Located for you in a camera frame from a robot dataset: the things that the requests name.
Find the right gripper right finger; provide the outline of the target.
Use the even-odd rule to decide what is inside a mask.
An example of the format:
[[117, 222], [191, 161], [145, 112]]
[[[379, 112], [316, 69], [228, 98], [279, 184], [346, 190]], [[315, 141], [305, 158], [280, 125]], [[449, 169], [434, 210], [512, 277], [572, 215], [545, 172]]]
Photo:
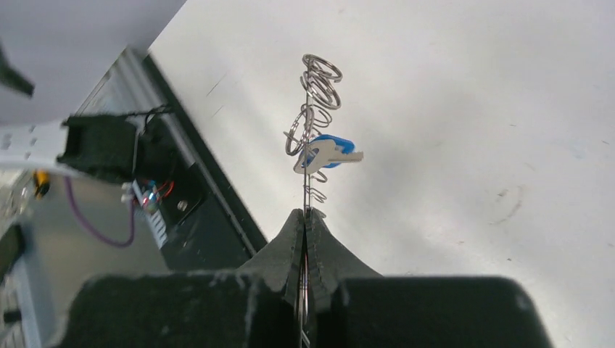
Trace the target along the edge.
[[316, 208], [306, 212], [305, 241], [310, 307], [314, 310], [330, 309], [333, 293], [344, 279], [381, 275], [335, 238]]

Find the black phone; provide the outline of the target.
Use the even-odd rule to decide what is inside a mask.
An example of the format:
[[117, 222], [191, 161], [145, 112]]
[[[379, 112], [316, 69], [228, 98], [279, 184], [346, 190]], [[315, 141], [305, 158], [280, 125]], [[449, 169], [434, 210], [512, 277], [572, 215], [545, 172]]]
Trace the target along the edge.
[[22, 226], [11, 224], [1, 236], [1, 283], [26, 250]]

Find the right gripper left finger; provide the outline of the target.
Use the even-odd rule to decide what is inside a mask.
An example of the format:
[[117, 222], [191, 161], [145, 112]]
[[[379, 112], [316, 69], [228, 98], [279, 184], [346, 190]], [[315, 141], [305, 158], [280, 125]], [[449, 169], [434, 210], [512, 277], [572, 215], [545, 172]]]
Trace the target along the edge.
[[268, 288], [291, 306], [297, 304], [300, 290], [300, 269], [304, 213], [301, 209], [290, 212], [275, 238], [237, 270], [259, 275]]

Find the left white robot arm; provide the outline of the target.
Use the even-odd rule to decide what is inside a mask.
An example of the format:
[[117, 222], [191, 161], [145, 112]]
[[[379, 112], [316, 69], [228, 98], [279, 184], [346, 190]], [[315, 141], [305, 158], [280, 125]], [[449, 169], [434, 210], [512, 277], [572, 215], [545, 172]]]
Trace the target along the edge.
[[45, 170], [119, 185], [135, 179], [138, 147], [137, 125], [125, 115], [3, 125], [1, 169]]

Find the yellow utility knife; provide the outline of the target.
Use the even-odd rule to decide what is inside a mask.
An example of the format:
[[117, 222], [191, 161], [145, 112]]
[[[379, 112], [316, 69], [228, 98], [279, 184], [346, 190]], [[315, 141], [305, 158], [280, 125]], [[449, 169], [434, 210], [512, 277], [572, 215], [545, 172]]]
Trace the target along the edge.
[[50, 189], [49, 174], [44, 170], [33, 172], [34, 195], [37, 199], [43, 198]]

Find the blue tagged key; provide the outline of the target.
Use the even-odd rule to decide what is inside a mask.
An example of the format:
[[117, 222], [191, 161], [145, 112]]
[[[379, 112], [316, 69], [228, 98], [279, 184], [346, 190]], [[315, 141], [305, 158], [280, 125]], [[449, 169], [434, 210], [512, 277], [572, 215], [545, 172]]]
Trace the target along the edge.
[[323, 134], [308, 142], [304, 150], [300, 152], [293, 171], [298, 174], [312, 175], [323, 168], [360, 162], [363, 157], [363, 152], [355, 151], [352, 141]]

